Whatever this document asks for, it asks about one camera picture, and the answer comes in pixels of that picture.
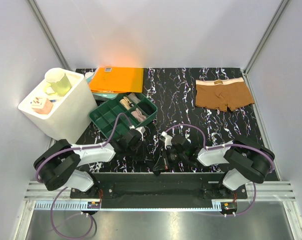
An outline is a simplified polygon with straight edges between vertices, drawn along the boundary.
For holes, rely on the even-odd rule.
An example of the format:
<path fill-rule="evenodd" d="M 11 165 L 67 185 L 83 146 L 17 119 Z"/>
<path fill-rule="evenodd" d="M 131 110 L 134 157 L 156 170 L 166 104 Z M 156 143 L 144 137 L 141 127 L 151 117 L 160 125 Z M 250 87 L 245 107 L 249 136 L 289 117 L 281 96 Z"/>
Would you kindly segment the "black underwear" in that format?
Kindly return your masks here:
<path fill-rule="evenodd" d="M 156 176 L 159 176 L 161 173 L 169 170 L 169 163 L 166 155 L 163 155 L 159 158 L 156 164 L 153 167 L 153 173 Z"/>

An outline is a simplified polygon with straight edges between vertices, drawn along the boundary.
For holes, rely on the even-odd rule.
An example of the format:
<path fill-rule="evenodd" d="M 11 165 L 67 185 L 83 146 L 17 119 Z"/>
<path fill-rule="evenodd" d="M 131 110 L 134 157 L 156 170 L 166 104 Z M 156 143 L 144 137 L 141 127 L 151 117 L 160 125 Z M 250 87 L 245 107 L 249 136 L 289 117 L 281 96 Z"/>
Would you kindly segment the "brown boxer briefs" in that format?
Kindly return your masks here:
<path fill-rule="evenodd" d="M 254 104 L 243 78 L 227 80 L 197 80 L 195 105 L 219 111 L 234 111 L 236 109 Z"/>

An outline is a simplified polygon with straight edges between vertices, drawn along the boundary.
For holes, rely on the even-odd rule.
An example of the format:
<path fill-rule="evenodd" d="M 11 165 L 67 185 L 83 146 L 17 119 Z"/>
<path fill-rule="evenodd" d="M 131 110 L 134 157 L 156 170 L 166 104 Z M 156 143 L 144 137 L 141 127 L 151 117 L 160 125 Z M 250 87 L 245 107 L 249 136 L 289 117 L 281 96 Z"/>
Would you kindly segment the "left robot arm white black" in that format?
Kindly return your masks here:
<path fill-rule="evenodd" d="M 93 198 L 99 191 L 97 181 L 90 173 L 77 170 L 77 167 L 107 163 L 119 155 L 138 155 L 143 151 L 144 132 L 144 127 L 130 129 L 125 135 L 100 144 L 74 145 L 66 139 L 59 140 L 35 160 L 36 177 L 48 191 L 69 187 Z"/>

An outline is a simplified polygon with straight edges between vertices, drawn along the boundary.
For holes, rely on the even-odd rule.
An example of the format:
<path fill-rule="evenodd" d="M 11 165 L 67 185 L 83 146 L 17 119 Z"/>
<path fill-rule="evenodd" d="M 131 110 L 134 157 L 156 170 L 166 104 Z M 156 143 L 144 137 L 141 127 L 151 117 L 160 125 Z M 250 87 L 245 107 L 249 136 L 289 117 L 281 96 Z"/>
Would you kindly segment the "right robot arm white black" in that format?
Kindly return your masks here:
<path fill-rule="evenodd" d="M 183 162 L 192 168 L 200 165 L 229 164 L 228 170 L 219 183 L 210 191 L 223 198 L 229 198 L 236 190 L 248 183 L 263 183 L 269 172 L 274 170 L 274 153 L 247 137 L 238 136 L 234 140 L 217 146 L 193 147 L 181 135 L 170 136 L 162 132 L 164 141 L 163 158 L 167 169 L 169 163 Z"/>

